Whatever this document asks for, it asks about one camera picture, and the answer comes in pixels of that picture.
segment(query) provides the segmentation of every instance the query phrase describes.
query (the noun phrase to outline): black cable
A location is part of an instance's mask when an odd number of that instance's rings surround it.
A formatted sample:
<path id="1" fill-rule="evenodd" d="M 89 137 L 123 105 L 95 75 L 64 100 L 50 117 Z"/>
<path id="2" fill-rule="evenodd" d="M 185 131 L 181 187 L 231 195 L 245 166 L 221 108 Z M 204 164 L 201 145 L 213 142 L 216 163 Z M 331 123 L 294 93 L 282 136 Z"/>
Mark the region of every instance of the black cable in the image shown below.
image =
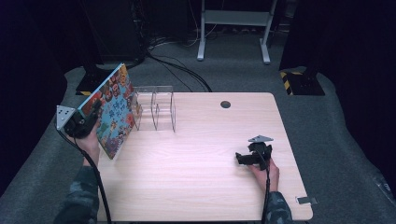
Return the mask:
<path id="1" fill-rule="evenodd" d="M 265 199 L 264 199 L 264 207 L 262 209 L 262 224 L 265 224 L 265 219 L 267 219 L 267 210 L 268 210 L 268 198 L 269 198 L 269 194 L 270 194 L 270 168 L 269 168 L 269 164 L 265 161 L 264 157 L 262 156 L 262 154 L 256 150 L 256 152 L 259 154 L 260 158 L 262 159 L 262 162 L 264 162 L 265 164 L 265 171 L 267 173 L 267 181 L 266 181 L 266 186 L 265 186 Z"/>
<path id="2" fill-rule="evenodd" d="M 148 57 L 150 57 L 150 58 L 153 59 L 154 61 L 156 61 L 156 62 L 162 64 L 166 69 L 168 69 L 168 71 L 169 71 L 175 78 L 177 78 L 184 86 L 186 86 L 186 87 L 192 92 L 192 89 L 191 89 L 189 86 L 187 86 L 186 83 L 184 83 L 179 77 L 177 77 L 177 76 L 175 75 L 175 73 L 173 73 L 167 66 L 165 66 L 163 60 L 157 59 L 157 58 L 155 58 L 154 56 L 152 56 L 151 54 L 150 54 Z M 202 85 L 202 83 L 200 82 L 200 80 L 197 79 L 197 77 L 193 77 L 193 78 L 194 78 L 194 79 L 201 85 L 201 87 L 205 90 L 205 87 Z"/>
<path id="3" fill-rule="evenodd" d="M 101 176 L 100 176 L 100 172 L 99 172 L 99 170 L 98 170 L 98 168 L 97 168 L 95 162 L 92 160 L 92 158 L 90 157 L 90 155 L 89 155 L 85 150 L 83 150 L 82 148 L 80 148 L 80 147 L 78 146 L 77 141 L 76 141 L 76 137 L 74 137 L 75 142 L 73 143 L 73 142 L 70 141 L 61 131 L 59 131 L 59 130 L 56 128 L 56 116 L 55 116 L 55 119 L 54 119 L 54 122 L 53 122 L 53 123 L 54 123 L 54 125 L 55 125 L 55 129 L 56 129 L 56 131 L 58 132 L 58 134 L 59 134 L 67 143 L 69 143 L 70 145 L 72 145 L 73 147 L 75 147 L 76 149 L 78 149 L 78 151 L 84 156 L 84 158 L 88 161 L 88 163 L 89 163 L 90 166 L 92 167 L 93 172 L 94 172 L 95 177 L 96 177 L 96 181 L 98 182 L 99 190 L 100 190 L 101 195 L 102 195 L 103 206 L 105 207 L 105 211 L 106 211 L 107 223 L 108 223 L 108 224 L 111 224 L 111 215 L 110 215 L 110 210 L 109 210 L 109 208 L 108 208 L 107 197 L 106 197 L 106 194 L 105 194 L 105 188 L 103 187 L 102 178 L 101 178 Z"/>
<path id="4" fill-rule="evenodd" d="M 153 60 L 159 62 L 159 63 L 164 63 L 164 64 L 167 64 L 167 65 L 173 66 L 173 67 L 175 67 L 175 68 L 177 68 L 177 69 L 179 69 L 179 70 L 181 70 L 181 71 L 183 71 L 183 72 L 188 73 L 188 74 L 191 75 L 195 80 L 197 80 L 200 84 L 203 84 L 203 85 L 207 88 L 207 90 L 208 90 L 209 92 L 212 92 L 212 89 L 209 87 L 209 85 L 206 83 L 206 81 L 205 81 L 202 77 L 200 77 L 198 74 L 192 72 L 190 69 L 188 69 L 188 68 L 186 68 L 186 67 L 183 67 L 183 66 L 180 66 L 180 65 L 177 65 L 177 64 L 174 64 L 174 63 L 169 63 L 169 62 L 167 62 L 167 61 L 163 61 L 163 60 L 161 60 L 161 59 L 155 58 L 155 57 L 152 56 L 149 52 L 147 53 L 147 56 L 148 56 L 149 58 L 151 58 L 151 59 L 153 59 Z"/>

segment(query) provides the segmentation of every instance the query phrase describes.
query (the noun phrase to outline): book cover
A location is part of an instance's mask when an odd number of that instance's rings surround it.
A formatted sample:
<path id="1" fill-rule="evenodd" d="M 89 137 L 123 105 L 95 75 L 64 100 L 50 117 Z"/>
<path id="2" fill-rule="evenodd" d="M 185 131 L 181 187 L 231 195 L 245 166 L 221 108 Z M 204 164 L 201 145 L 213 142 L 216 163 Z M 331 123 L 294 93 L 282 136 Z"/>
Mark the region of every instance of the book cover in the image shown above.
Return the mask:
<path id="1" fill-rule="evenodd" d="M 99 144 L 112 160 L 134 127 L 132 99 L 134 87 L 124 63 L 121 63 L 105 81 L 78 107 L 83 117 L 90 113 L 93 103 L 100 100 Z"/>

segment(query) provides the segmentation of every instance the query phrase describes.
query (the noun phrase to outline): sleeve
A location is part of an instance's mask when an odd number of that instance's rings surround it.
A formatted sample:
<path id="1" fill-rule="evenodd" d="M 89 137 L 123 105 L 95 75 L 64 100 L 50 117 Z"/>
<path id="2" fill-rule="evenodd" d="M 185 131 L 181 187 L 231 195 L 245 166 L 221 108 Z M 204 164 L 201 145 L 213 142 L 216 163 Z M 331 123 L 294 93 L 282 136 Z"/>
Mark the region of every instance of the sleeve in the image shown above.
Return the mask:
<path id="1" fill-rule="evenodd" d="M 291 224 L 291 211 L 282 193 L 273 191 L 269 193 L 267 215 L 265 223 L 270 224 Z"/>
<path id="2" fill-rule="evenodd" d="M 98 184 L 91 166 L 82 166 L 53 223 L 96 223 Z"/>

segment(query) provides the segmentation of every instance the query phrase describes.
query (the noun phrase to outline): dark curtain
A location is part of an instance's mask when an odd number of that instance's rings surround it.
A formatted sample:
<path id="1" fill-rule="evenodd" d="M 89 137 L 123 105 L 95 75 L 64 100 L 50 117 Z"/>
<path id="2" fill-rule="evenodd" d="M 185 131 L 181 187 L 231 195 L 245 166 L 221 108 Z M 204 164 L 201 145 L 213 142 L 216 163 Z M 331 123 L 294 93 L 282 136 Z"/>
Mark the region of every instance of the dark curtain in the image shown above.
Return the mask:
<path id="1" fill-rule="evenodd" d="M 0 3 L 0 194 L 51 123 L 64 74 L 84 57 L 100 63 L 78 0 Z"/>
<path id="2" fill-rule="evenodd" d="M 301 0 L 279 67 L 314 68 L 332 81 L 346 127 L 393 192 L 395 8 L 390 0 Z"/>

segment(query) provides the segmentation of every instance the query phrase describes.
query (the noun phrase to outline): human hand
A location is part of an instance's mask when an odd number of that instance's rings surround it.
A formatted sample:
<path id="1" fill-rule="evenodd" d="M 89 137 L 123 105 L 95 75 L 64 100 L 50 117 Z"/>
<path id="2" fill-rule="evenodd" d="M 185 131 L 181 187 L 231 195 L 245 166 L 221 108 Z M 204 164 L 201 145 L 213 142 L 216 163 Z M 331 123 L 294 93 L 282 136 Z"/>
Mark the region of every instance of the human hand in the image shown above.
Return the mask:
<path id="1" fill-rule="evenodd" d="M 269 191 L 277 191 L 277 187 L 279 184 L 279 168 L 275 165 L 273 159 L 271 158 L 268 162 L 269 164 L 269 177 L 270 177 L 270 188 Z M 266 181 L 267 181 L 267 171 L 260 170 L 259 167 L 255 165 L 247 166 L 251 172 L 256 176 L 257 181 L 259 182 L 259 186 L 262 189 L 262 192 L 265 193 L 266 190 Z"/>
<path id="2" fill-rule="evenodd" d="M 99 127 L 99 122 L 96 122 L 95 125 L 93 126 L 90 134 L 84 138 L 73 138 L 71 136 L 67 136 L 67 138 L 72 141 L 73 143 L 77 144 L 78 147 L 80 147 L 82 150 L 86 151 L 88 155 L 90 155 L 91 159 L 95 163 L 95 165 L 98 164 L 99 162 L 99 153 L 100 153 L 100 148 L 99 148 L 99 142 L 98 138 L 96 135 L 96 131 Z M 83 164 L 84 166 L 90 166 L 90 163 L 87 161 L 87 159 L 84 158 Z"/>

